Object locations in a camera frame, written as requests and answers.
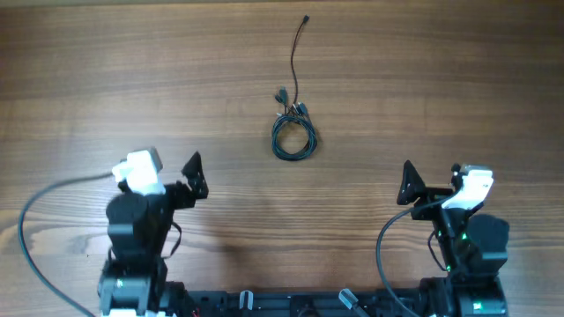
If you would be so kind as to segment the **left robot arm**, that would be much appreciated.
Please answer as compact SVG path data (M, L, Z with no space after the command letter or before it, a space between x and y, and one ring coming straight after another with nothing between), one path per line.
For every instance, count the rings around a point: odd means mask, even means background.
M167 281L163 255L171 228L182 228L174 213L195 206L209 189L201 155L181 170L185 182L163 184L163 165L152 147L134 151L112 168L122 191L106 208L111 248L98 285L102 316L198 316L199 308L182 282Z

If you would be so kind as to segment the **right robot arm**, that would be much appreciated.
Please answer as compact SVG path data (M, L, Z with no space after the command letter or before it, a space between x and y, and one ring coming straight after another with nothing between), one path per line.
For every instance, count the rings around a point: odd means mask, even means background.
M509 224L479 212L493 184L490 169L455 164L450 187L432 188L405 161L397 203L411 203L412 219L433 224L447 273L422 279L418 299L402 299L418 316L508 315L498 273L508 260Z

